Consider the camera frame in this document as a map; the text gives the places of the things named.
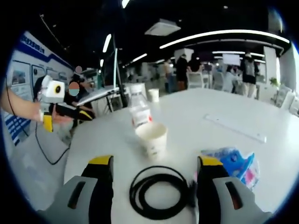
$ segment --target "coiled black cable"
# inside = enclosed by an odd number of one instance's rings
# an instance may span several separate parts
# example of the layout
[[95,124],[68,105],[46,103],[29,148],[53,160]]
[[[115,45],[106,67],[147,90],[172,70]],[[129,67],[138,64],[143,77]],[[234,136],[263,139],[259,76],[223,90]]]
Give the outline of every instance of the coiled black cable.
[[[151,168],[165,168],[165,169],[172,170],[173,172],[178,174],[180,178],[170,174],[156,174],[156,175],[146,177],[135,184],[138,176],[144,171]],[[149,206],[149,204],[145,201],[145,192],[157,182],[168,182],[180,192],[181,196],[177,204],[171,206],[168,209],[155,209]],[[138,199],[142,208],[138,207],[136,203],[136,195],[138,190],[139,190]],[[138,212],[140,215],[152,220],[164,220],[177,215],[187,205],[190,192],[191,191],[188,188],[186,179],[178,171],[165,166],[152,166],[143,169],[136,175],[133,182],[131,183],[129,196],[130,196],[130,203],[133,209],[136,212]]]

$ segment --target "desk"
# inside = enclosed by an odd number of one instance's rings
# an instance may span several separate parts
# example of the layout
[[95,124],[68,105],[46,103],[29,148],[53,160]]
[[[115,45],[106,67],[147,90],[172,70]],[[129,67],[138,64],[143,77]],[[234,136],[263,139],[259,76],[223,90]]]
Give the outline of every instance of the desk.
[[[254,99],[202,88],[164,96],[160,103],[150,106],[153,119],[169,128],[168,156],[161,162],[149,162],[143,156],[128,108],[81,124],[73,137],[64,182],[81,175],[95,156],[114,155],[112,223],[155,223],[131,208],[128,191],[134,176],[145,167],[163,164],[179,171],[189,182],[196,171],[196,158],[203,149],[236,146],[244,154],[255,152],[261,179],[254,193],[256,203],[264,211],[274,212],[288,195],[299,172],[299,119],[294,115]],[[240,125],[266,135],[267,143],[211,123],[203,118],[206,114],[235,119]],[[163,171],[153,170],[146,175],[156,172]],[[153,186],[146,199],[152,206],[167,208],[178,197],[171,187]],[[192,213],[185,208],[177,216],[159,223],[192,223]]]

